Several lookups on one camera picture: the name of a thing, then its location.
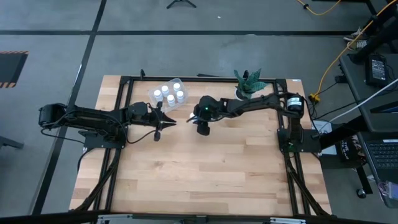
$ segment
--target floor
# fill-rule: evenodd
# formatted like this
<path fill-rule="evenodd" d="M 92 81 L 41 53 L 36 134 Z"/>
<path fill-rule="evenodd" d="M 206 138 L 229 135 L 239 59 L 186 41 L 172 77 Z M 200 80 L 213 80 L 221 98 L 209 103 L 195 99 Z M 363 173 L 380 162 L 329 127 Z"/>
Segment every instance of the floor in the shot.
<path fill-rule="evenodd" d="M 327 66 L 345 47 L 341 36 L 316 33 L 356 30 L 370 16 L 365 4 L 350 2 L 341 3 L 325 16 L 315 17 L 294 0 L 192 1 L 198 8 L 193 9 L 181 2 L 166 10 L 171 0 L 108 1 L 99 31 L 268 30 L 314 33 L 148 35 L 150 33 L 147 32 L 141 35 L 97 35 L 76 104 L 94 107 L 103 75 L 138 75 L 140 69 L 144 69 L 147 75 L 195 76 L 206 73 L 228 77 L 233 75 L 234 69 L 262 68 L 264 78 L 299 78 L 303 80 L 306 93 L 313 93 Z M 95 23 L 100 3 L 100 0 L 3 0 L 0 1 L 0 34 L 2 30 L 89 31 Z M 383 6 L 382 1 L 373 3 L 376 9 Z M 310 2 L 311 8 L 318 12 L 332 5 L 333 2 Z M 49 103 L 68 101 L 89 42 L 89 35 L 66 35 L 66 32 L 59 33 L 63 35 L 20 34 L 25 35 L 0 35 L 1 50 L 30 52 L 17 86 L 0 90 L 0 135 L 25 144 L 21 150 L 4 147 L 0 151 L 0 217 L 31 212 L 53 143 L 52 138 L 40 134 L 38 109 Z M 332 67 L 324 86 L 333 84 L 333 77 L 339 74 L 338 66 Z M 348 86 L 339 84 L 323 93 L 317 112 L 323 114 L 352 101 Z M 352 113 L 340 121 L 356 115 L 357 112 Z M 74 129 L 68 130 L 67 137 L 82 139 Z M 44 213 L 68 210 L 80 155 L 81 145 L 64 142 Z M 369 195 L 364 200 L 357 198 L 355 189 L 360 187 L 360 183 L 354 171 L 324 170 L 324 176 L 334 215 L 385 223 L 398 220 L 398 213 L 385 207 L 378 194 Z"/>

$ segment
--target wooden table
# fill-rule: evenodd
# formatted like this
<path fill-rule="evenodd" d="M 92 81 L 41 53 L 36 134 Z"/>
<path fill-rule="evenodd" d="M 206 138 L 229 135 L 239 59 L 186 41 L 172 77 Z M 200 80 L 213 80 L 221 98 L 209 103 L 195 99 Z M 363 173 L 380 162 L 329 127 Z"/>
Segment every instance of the wooden table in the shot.
<path fill-rule="evenodd" d="M 96 109 L 113 110 L 119 81 L 120 76 L 104 76 Z M 134 82 L 131 103 L 150 102 L 148 90 L 161 83 Z M 185 122 L 193 107 L 203 95 L 234 98 L 236 84 L 184 85 L 190 96 L 187 104 L 167 113 L 177 125 L 163 130 L 159 142 L 148 136 L 122 150 L 111 211 L 291 216 L 284 158 L 277 142 L 276 111 L 253 111 L 235 119 L 223 119 L 210 124 L 209 136 L 201 136 L 195 125 Z M 287 80 L 287 85 L 290 92 L 304 96 L 300 80 Z M 256 95 L 272 92 L 272 85 L 268 85 Z M 307 110 L 302 125 L 311 127 Z M 131 126 L 129 139 L 134 141 L 151 129 Z M 319 161 L 309 153 L 300 155 L 306 186 L 330 213 Z M 70 208 L 79 206 L 96 185 L 103 156 L 104 149 L 95 149 L 82 160 Z M 300 191 L 295 188 L 298 208 L 303 213 Z M 100 208 L 104 207 L 107 191 L 106 186 Z"/>

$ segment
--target white bottle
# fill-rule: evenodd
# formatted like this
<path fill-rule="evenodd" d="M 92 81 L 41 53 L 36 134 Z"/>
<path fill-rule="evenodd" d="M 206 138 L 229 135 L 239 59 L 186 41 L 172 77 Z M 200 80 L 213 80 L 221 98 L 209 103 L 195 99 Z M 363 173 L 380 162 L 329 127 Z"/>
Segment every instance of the white bottle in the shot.
<path fill-rule="evenodd" d="M 183 103 L 184 102 L 184 92 L 183 91 L 178 91 L 177 92 L 177 101 L 179 103 Z"/>
<path fill-rule="evenodd" d="M 168 86 L 166 86 L 166 85 L 162 86 L 162 94 L 163 94 L 164 97 L 167 97 L 169 95 Z"/>
<path fill-rule="evenodd" d="M 181 85 L 179 84 L 179 83 L 174 83 L 174 85 L 173 85 L 173 89 L 174 89 L 174 91 L 180 91 L 181 90 Z"/>
<path fill-rule="evenodd" d="M 158 102 L 163 101 L 162 92 L 160 90 L 155 90 L 154 96 L 156 98 L 156 101 Z"/>
<path fill-rule="evenodd" d="M 167 96 L 167 102 L 169 102 L 169 106 L 174 106 L 175 105 L 175 100 L 173 95 Z"/>

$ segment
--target desk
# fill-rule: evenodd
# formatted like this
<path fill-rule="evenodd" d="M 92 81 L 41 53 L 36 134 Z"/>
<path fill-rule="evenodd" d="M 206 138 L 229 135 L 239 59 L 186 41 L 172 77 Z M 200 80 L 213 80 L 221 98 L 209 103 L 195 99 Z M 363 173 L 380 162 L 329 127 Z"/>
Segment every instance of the desk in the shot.
<path fill-rule="evenodd" d="M 104 76 L 96 109 L 113 110 L 120 79 L 120 76 Z M 149 102 L 148 90 L 161 83 L 135 81 L 131 103 Z M 185 122 L 193 107 L 203 95 L 234 98 L 236 83 L 184 82 L 184 85 L 190 95 L 187 104 L 167 113 L 177 125 L 163 130 L 159 142 L 148 136 L 122 150 L 111 211 L 291 216 L 284 158 L 276 134 L 279 127 L 276 111 L 253 111 L 211 123 L 210 135 L 201 136 L 196 126 Z M 304 96 L 300 80 L 287 80 L 287 86 L 288 91 Z M 272 92 L 272 85 L 268 85 L 256 95 Z M 307 109 L 302 125 L 311 127 Z M 129 139 L 138 139 L 152 129 L 131 126 Z M 331 213 L 319 161 L 309 153 L 300 155 L 307 188 L 322 208 Z M 79 206 L 93 190 L 103 157 L 104 149 L 95 149 L 83 158 L 70 208 Z M 104 208 L 106 192 L 107 187 L 99 208 Z M 296 197 L 302 213 L 297 187 Z"/>
<path fill-rule="evenodd" d="M 394 71 L 398 71 L 398 55 L 396 54 L 383 54 L 386 58 L 386 62 L 390 65 Z M 341 69 L 347 79 L 349 87 L 353 92 L 354 98 L 356 101 L 366 99 L 367 97 L 373 95 L 379 89 L 373 86 L 368 86 L 365 84 L 365 66 L 364 65 L 356 65 L 353 63 L 349 57 L 349 55 L 344 55 L 340 58 Z M 364 152 L 367 157 L 370 157 L 369 151 L 366 148 L 364 142 L 368 139 L 366 136 L 377 133 L 396 133 L 398 132 L 398 115 L 392 113 L 371 113 L 370 110 L 372 108 L 385 105 L 386 103 L 391 103 L 394 100 L 398 99 L 398 92 L 394 91 L 392 93 L 375 97 L 371 99 L 366 104 L 359 107 L 361 112 L 361 116 L 347 122 L 340 128 L 333 130 L 331 133 L 325 135 L 325 139 L 327 140 L 327 144 L 325 141 L 321 141 L 322 147 L 326 147 L 329 143 L 337 142 L 339 139 L 344 139 L 350 137 L 358 132 L 358 139 L 364 149 Z M 368 161 L 373 176 L 375 176 L 376 182 L 380 182 L 377 177 L 377 172 L 375 167 L 373 166 L 371 161 Z M 369 182 L 366 178 L 366 175 L 361 167 L 361 173 L 358 171 L 359 178 L 363 185 L 363 189 L 366 194 L 371 194 L 372 190 L 370 188 Z M 382 196 L 383 202 L 391 208 L 398 208 L 398 202 L 389 199 L 388 197 Z"/>

